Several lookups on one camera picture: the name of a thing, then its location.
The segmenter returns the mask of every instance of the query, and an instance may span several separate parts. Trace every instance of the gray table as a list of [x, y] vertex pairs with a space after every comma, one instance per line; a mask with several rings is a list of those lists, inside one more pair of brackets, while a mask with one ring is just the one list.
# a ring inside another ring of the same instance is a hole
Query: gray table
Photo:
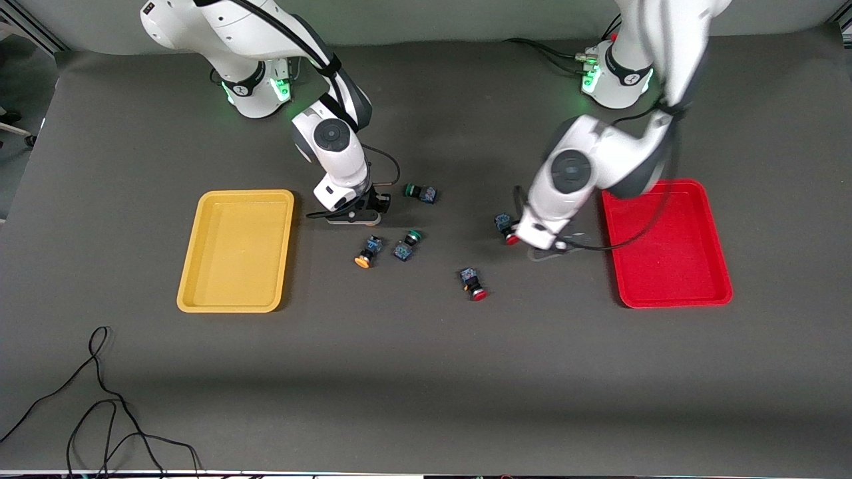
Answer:
[[[0, 233], [0, 429], [111, 325], [107, 382], [212, 470], [852, 474], [852, 85], [835, 28], [712, 41], [681, 174], [707, 188], [734, 284], [716, 309], [625, 309], [607, 256], [530, 263], [501, 245], [492, 215], [511, 210], [554, 128], [623, 114], [575, 79], [505, 43], [339, 54], [375, 103], [361, 138], [442, 199], [397, 197], [369, 231], [299, 221], [285, 305], [269, 315], [185, 315], [177, 285], [204, 192], [289, 188], [302, 213], [318, 207], [322, 171], [288, 117], [321, 80], [250, 121], [200, 57], [70, 59]], [[377, 179], [392, 173], [375, 164]], [[599, 239], [594, 203], [578, 225]], [[369, 233], [407, 228], [427, 234], [409, 263], [352, 264]], [[485, 302], [460, 289], [465, 266], [481, 269]], [[73, 425], [102, 397], [93, 374], [0, 446], [4, 469], [64, 467]], [[81, 430], [89, 467], [106, 421]], [[136, 446], [122, 467], [151, 469]]]

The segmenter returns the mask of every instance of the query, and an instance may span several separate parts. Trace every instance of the floor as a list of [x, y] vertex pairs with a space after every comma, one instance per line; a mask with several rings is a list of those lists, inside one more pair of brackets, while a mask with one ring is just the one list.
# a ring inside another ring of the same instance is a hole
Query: floor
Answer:
[[[0, 56], [0, 106], [24, 117], [15, 126], [37, 133], [59, 77], [56, 64], [34, 44], [14, 35], [0, 42]], [[24, 175], [30, 148], [23, 136], [6, 131], [0, 131], [0, 141], [0, 218], [5, 218]]]

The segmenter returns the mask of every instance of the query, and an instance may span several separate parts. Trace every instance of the glowing green indicator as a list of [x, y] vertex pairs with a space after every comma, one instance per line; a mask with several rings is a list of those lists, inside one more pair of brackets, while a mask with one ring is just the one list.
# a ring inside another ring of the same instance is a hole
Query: glowing green indicator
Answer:
[[231, 90], [227, 89], [227, 86], [225, 86], [225, 82], [222, 82], [222, 89], [225, 90], [225, 95], [227, 95], [227, 102], [233, 105], [233, 98], [231, 98]]
[[595, 91], [595, 86], [597, 85], [598, 78], [601, 77], [601, 68], [598, 65], [595, 65], [594, 68], [591, 69], [590, 72], [586, 73], [586, 78], [583, 81], [583, 91], [586, 93], [591, 93]]
[[278, 96], [280, 101], [288, 101], [290, 99], [290, 82], [278, 78], [270, 78], [269, 84]]
[[642, 93], [648, 91], [648, 87], [651, 86], [651, 77], [653, 76], [653, 68], [648, 72], [648, 80], [645, 80], [645, 86], [642, 87]]

